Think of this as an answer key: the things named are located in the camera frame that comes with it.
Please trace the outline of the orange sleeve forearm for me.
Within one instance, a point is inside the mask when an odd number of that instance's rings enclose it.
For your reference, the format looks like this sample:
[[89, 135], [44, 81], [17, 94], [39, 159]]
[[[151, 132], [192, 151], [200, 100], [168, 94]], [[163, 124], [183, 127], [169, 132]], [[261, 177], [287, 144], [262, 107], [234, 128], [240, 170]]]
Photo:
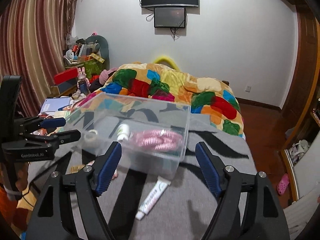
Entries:
[[28, 213], [28, 209], [18, 208], [16, 201], [10, 201], [6, 191], [1, 187], [1, 215], [9, 226], [14, 225], [26, 231]]

